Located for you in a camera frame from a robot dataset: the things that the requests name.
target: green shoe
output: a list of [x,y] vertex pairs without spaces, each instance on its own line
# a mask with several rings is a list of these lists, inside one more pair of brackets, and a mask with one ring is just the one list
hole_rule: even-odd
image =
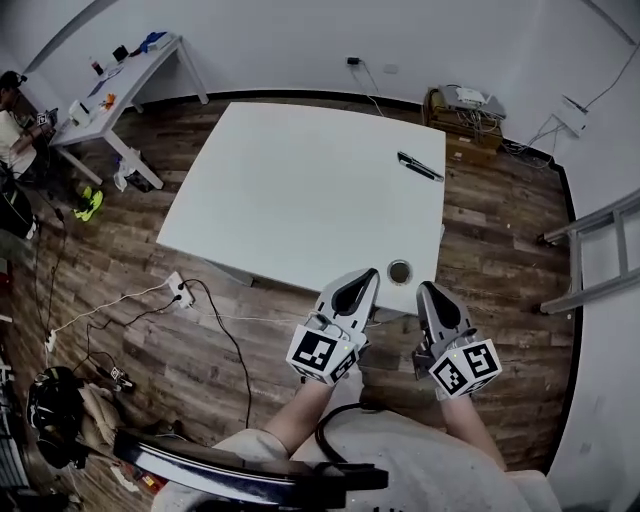
[[104,194],[101,190],[96,190],[95,192],[93,192],[91,190],[91,187],[87,187],[82,193],[82,198],[88,200],[89,206],[86,210],[83,211],[73,210],[73,213],[77,219],[80,219],[83,222],[87,222],[89,221],[89,219],[91,219],[93,212],[95,212],[102,205]]

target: white table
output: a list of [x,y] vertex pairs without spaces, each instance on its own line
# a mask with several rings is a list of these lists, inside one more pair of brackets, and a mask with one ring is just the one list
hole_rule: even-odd
[[[347,272],[381,274],[377,306],[416,314],[436,275],[444,182],[398,163],[403,151],[445,174],[445,134],[316,107],[232,103],[200,150],[158,243],[247,274],[320,291]],[[393,284],[405,260],[413,277]]]
[[[196,89],[198,97],[203,105],[208,103],[209,99],[202,81],[198,77],[195,68],[189,56],[187,55],[182,38],[180,36],[174,39],[164,48],[149,53],[141,53],[136,57],[128,57],[124,61],[124,67],[120,73],[110,78],[102,88],[93,96],[82,99],[82,103],[89,109],[91,116],[91,124],[86,128],[73,126],[67,123],[51,141],[58,152],[76,166],[80,171],[86,174],[91,180],[100,185],[102,180],[84,165],[80,160],[69,153],[65,146],[76,144],[92,139],[105,139],[120,155],[127,160],[129,164],[135,167],[149,182],[156,188],[162,188],[164,183],[158,178],[147,165],[113,132],[112,128],[122,114],[125,108],[130,104],[138,110],[142,108],[135,102],[135,95],[140,91],[144,84],[151,78],[153,73],[167,58],[177,52],[178,59],[187,69],[193,86]],[[96,84],[104,79],[106,74],[96,77]],[[100,110],[99,104],[106,99],[107,93],[116,95],[116,101],[113,107],[106,112]]]

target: bag on floor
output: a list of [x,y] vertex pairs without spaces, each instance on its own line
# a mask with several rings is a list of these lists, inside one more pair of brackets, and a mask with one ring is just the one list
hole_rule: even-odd
[[27,238],[33,225],[33,212],[27,196],[12,179],[0,177],[0,229],[19,238]]
[[64,366],[47,368],[29,388],[27,417],[38,432],[36,442],[44,459],[62,469],[69,462],[84,467],[88,450],[76,441],[84,414],[78,388],[82,380]]

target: ladder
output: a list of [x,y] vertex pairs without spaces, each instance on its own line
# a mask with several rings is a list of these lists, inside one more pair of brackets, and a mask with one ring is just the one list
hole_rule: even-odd
[[[640,211],[640,189],[568,226],[539,235],[537,243],[540,245],[554,246],[564,239],[568,240],[571,284],[565,295],[543,302],[535,309],[547,314],[559,313],[640,283],[640,267],[629,270],[627,239],[624,232],[625,216],[633,215],[638,211]],[[611,225],[615,228],[619,274],[607,281],[583,288],[582,238]]]

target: person's leg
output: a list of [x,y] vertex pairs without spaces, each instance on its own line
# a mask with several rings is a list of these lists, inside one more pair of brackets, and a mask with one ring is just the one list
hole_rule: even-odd
[[90,208],[89,201],[76,192],[73,181],[61,171],[59,162],[54,158],[36,156],[18,183],[44,190],[71,208],[80,211]]

